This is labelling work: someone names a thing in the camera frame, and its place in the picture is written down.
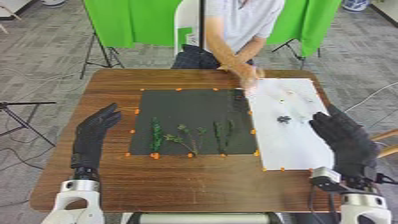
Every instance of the green backdrop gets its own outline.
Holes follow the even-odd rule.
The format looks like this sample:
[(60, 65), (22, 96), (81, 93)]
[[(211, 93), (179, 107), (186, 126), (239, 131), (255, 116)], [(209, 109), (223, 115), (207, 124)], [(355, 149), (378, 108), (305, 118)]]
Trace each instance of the green backdrop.
[[(83, 0), (100, 43), (129, 48), (132, 43), (173, 45), (173, 11), (180, 0)], [(301, 56), (315, 52), (340, 0), (285, 0), (267, 44), (301, 43)]]

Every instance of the gray carpet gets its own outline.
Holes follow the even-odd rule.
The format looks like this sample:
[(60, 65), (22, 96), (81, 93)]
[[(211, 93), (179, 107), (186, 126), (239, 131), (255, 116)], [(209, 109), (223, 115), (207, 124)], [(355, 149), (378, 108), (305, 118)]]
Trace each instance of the gray carpet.
[[(22, 21), (1, 21), (10, 32), (0, 32), (0, 101), (56, 101), (42, 106), (33, 126), (54, 141), (67, 124), (79, 100), (84, 84), (95, 66), (88, 67), (84, 80), (77, 80), (90, 26), (79, 0), (68, 0), (63, 7), (45, 8), (37, 2), (21, 15)], [(339, 108), (347, 108), (387, 84), (398, 81), (398, 29), (369, 9), (363, 13), (337, 12), (335, 22), (321, 47), (321, 58), (307, 59), (305, 69), (315, 73), (326, 95)], [(287, 49), (260, 52), (257, 65), (269, 69), (298, 69), (299, 63)], [(172, 49), (136, 45), (120, 50), (120, 60), (127, 68), (168, 68)], [(395, 88), (387, 89), (349, 112), (371, 134), (395, 128), (398, 104)], [(26, 116), (29, 107), (12, 107)], [(6, 117), (0, 113), (0, 132), (5, 131)], [(49, 145), (28, 131), (0, 138), (0, 149), (15, 149), (22, 158), (44, 152)], [(40, 167), (51, 155), (47, 153), (29, 163)], [(0, 170), (17, 163), (8, 150), (0, 151)], [(379, 171), (398, 178), (398, 155), (379, 160)], [(0, 171), (0, 223), (38, 223), (44, 215), (28, 203), (3, 207), (28, 199), (40, 170), (22, 164)], [(398, 188), (381, 186), (392, 213), (398, 214)], [(108, 223), (116, 216), (106, 215)]]

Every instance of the person's hand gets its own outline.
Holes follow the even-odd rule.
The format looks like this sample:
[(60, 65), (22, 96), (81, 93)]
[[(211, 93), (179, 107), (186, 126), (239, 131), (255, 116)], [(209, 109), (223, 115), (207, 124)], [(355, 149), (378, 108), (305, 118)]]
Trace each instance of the person's hand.
[(120, 121), (120, 112), (113, 112), (115, 104), (109, 104), (84, 119), (76, 127), (76, 139), (72, 143), (70, 168), (86, 167), (97, 169), (102, 139), (108, 129)]
[(315, 113), (308, 124), (333, 151), (333, 170), (346, 177), (372, 179), (378, 146), (362, 126), (339, 109), (330, 105), (326, 110), (330, 116)]
[(221, 71), (228, 71), (228, 67), (225, 66), (225, 65), (221, 65), (218, 68), (216, 68), (216, 70), (221, 70)]
[(241, 75), (239, 86), (244, 89), (244, 95), (250, 96), (255, 93), (257, 80), (266, 77), (262, 69), (250, 66), (248, 72)]

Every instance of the orange clip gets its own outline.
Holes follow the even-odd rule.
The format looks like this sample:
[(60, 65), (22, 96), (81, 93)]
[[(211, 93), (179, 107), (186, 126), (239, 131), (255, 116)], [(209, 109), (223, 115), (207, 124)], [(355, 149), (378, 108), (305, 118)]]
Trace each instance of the orange clip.
[(150, 153), (150, 154), (152, 154), (152, 156), (150, 156), (150, 157), (152, 157), (152, 159), (154, 159), (154, 160), (157, 160), (157, 159), (159, 159), (159, 153), (157, 153), (157, 152), (154, 152), (154, 153)]
[(253, 156), (259, 156), (259, 150), (255, 150), (255, 152), (253, 152)]

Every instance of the white sheet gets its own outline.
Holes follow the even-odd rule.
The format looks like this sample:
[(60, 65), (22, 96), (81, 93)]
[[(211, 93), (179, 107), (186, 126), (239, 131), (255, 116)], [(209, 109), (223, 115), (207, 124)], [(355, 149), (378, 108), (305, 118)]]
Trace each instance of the white sheet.
[[(315, 112), (326, 113), (308, 79), (262, 79), (248, 96), (252, 122), (266, 170), (331, 168), (333, 155), (308, 126)], [(287, 124), (276, 122), (289, 116)]]

